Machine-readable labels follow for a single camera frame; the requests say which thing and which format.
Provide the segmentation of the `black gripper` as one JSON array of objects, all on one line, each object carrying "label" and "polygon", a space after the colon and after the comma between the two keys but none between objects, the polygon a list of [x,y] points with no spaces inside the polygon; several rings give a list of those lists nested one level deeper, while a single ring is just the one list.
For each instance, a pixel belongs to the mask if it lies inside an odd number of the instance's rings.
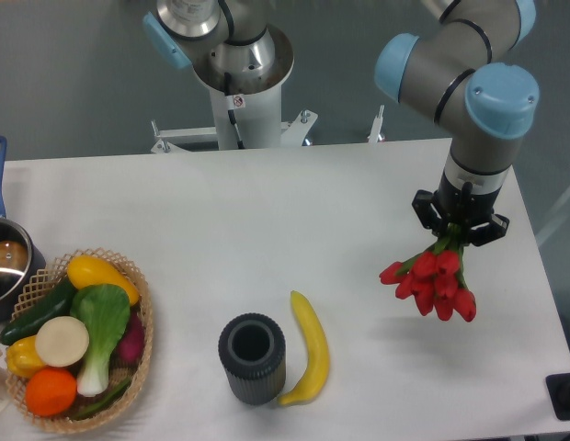
[{"label": "black gripper", "polygon": [[442,174],[437,192],[418,189],[412,208],[422,227],[441,237],[450,223],[470,229],[466,242],[481,247],[506,236],[509,218],[496,214],[494,204],[501,188],[481,194],[472,181],[453,184],[447,172]]}]

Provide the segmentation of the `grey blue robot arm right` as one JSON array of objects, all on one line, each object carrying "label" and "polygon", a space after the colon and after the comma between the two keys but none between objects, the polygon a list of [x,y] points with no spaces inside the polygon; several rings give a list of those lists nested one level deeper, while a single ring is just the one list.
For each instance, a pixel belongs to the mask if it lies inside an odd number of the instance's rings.
[{"label": "grey blue robot arm right", "polygon": [[540,99],[535,78],[500,61],[532,30],[532,1],[426,1],[441,25],[426,40],[404,33],[383,48],[375,84],[451,136],[439,187],[412,206],[437,237],[483,246],[504,237],[509,220],[494,204],[530,130]]}]

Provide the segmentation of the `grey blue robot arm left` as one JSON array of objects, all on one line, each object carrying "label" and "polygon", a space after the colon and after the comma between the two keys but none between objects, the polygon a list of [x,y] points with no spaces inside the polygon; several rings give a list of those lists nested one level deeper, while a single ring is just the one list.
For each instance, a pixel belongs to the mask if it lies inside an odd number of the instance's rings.
[{"label": "grey blue robot arm left", "polygon": [[163,130],[157,146],[214,139],[220,150],[307,145],[317,114],[281,118],[281,87],[294,54],[291,42],[268,22],[265,1],[159,1],[142,19],[159,55],[178,70],[192,69],[208,90],[209,130]]}]

